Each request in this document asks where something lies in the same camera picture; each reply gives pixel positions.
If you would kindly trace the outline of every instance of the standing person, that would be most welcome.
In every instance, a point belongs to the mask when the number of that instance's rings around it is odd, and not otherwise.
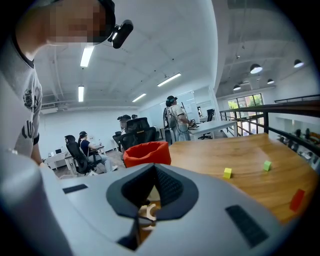
[[[88,140],[88,134],[85,131],[80,132],[79,134],[79,139],[78,139],[78,145],[80,146],[80,148],[82,149],[83,153],[89,158],[89,160],[91,162],[94,161],[94,156],[93,154],[90,155],[90,149],[91,150],[95,150],[96,147],[90,143]],[[112,162],[109,159],[109,157],[107,157],[106,155],[96,155],[95,156],[95,161],[97,162],[97,164],[103,164],[105,167],[105,171],[107,173],[113,172],[115,171],[118,166],[112,166]]]
[[[167,118],[174,120],[174,126],[171,127],[176,142],[190,141],[189,127],[196,124],[186,118],[185,113],[179,105],[177,105],[177,97],[169,96],[166,99],[165,105],[167,106]]]
[[[51,2],[29,9],[0,50],[0,84],[7,82],[27,108],[14,149],[38,165],[44,164],[38,145],[42,87],[34,65],[36,54],[47,45],[101,43],[112,29],[110,10],[99,0]]]

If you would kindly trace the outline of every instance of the desk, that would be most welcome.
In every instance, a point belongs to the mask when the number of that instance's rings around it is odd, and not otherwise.
[[[105,150],[104,150],[104,148],[105,148],[105,146],[95,146],[96,148],[94,149],[94,150],[92,150],[92,151],[99,151],[102,155],[106,155],[106,152],[105,152]]]
[[[60,153],[60,154],[56,154],[54,156],[50,156],[47,159],[44,160],[44,163],[49,167],[51,167],[51,169],[57,168],[56,166],[56,162],[64,160],[65,156],[66,156],[66,152]]]
[[[233,129],[237,131],[237,121],[209,121],[197,124],[199,128],[190,129],[190,133],[193,135],[193,140],[197,141],[199,136],[202,136],[207,133],[212,132],[212,138],[214,138],[213,131],[221,130],[230,126],[233,126]]]
[[[229,182],[268,208],[283,224],[308,206],[317,173],[298,154],[267,134],[202,141],[178,141],[169,147],[171,165]],[[270,161],[271,170],[263,170]],[[232,168],[231,179],[224,179]],[[297,189],[305,191],[297,213],[289,209]]]
[[[208,120],[208,117],[200,117],[199,118],[200,122],[206,122]]]
[[[75,174],[72,166],[75,166],[73,163],[73,157],[70,155],[69,152],[63,152],[60,154],[56,154],[54,156],[48,157],[46,160],[44,160],[44,163],[48,166],[51,167],[51,169],[56,169],[56,162],[65,160],[65,164],[68,168],[68,170],[72,173]]]

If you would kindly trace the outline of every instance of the black metal railing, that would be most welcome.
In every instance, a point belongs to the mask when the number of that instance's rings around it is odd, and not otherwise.
[[[254,112],[256,114],[243,116],[242,113],[247,113],[247,112]],[[244,131],[249,135],[255,134],[251,131],[251,125],[254,125],[256,127],[255,129],[256,134],[258,134],[258,131],[259,131],[258,127],[261,127],[263,128],[264,133],[268,134],[269,131],[277,133],[307,148],[308,150],[312,151],[313,153],[315,153],[317,156],[320,157],[319,146],[312,144],[308,140],[302,139],[288,132],[270,127],[268,113],[294,114],[294,115],[320,118],[320,100],[295,101],[295,102],[286,102],[286,103],[260,105],[260,106],[249,106],[249,107],[222,110],[220,111],[220,117],[222,121],[227,121],[229,119],[232,121],[240,122],[240,126],[238,125],[238,123],[236,125],[237,131],[233,131],[233,132],[237,132],[239,136],[243,136]],[[243,122],[248,122],[248,127],[249,127],[248,130],[243,128]]]
[[[289,102],[289,101],[292,101],[292,100],[301,100],[302,102],[304,101],[304,99],[307,99],[308,101],[310,99],[308,98],[319,98],[320,99],[320,94],[314,94],[314,95],[307,95],[307,96],[302,96],[302,97],[294,97],[294,98],[284,98],[284,99],[277,99],[274,101],[274,103],[277,103],[277,102],[282,102],[284,103],[285,102]]]

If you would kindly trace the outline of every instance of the red bin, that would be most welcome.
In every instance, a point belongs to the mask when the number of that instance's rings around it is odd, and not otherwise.
[[[123,154],[126,167],[147,163],[171,164],[169,144],[166,141],[152,141],[128,148]]]

